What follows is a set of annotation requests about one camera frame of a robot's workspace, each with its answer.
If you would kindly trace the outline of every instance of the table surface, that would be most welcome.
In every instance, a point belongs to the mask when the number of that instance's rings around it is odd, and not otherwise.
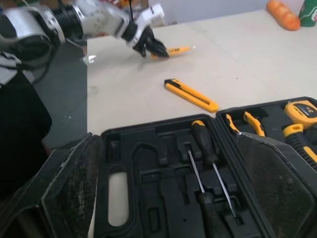
[[[220,109],[300,96],[317,98],[317,30],[291,32],[265,10],[154,29],[167,47],[196,46],[167,60],[143,59],[121,40],[88,41],[88,131],[210,114],[167,91],[177,78]]]

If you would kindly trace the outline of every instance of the yellow screwdriver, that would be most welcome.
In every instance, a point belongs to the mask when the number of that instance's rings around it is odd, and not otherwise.
[[[166,51],[167,51],[169,56],[175,56],[175,55],[179,55],[179,54],[182,54],[184,52],[193,50],[194,48],[195,48],[195,46],[193,46],[193,47],[167,48]],[[152,59],[159,59],[160,57],[151,54],[151,58]]]

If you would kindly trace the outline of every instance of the orange object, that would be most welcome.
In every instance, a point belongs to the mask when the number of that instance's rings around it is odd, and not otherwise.
[[[301,27],[301,21],[287,6],[279,1],[271,0],[266,4],[268,11],[279,24],[287,30],[296,31]]]

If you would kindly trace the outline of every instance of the tape measure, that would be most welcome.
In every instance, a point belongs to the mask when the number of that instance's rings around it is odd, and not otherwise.
[[[317,123],[317,108],[308,100],[289,103],[284,111],[295,124],[302,124],[304,129]]]

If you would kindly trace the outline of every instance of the yellow utility knife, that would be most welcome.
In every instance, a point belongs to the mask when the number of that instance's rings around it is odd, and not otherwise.
[[[208,112],[215,113],[219,109],[217,103],[213,102],[206,96],[200,94],[196,90],[181,83],[177,79],[167,79],[164,81],[164,85],[167,90],[207,110]]]

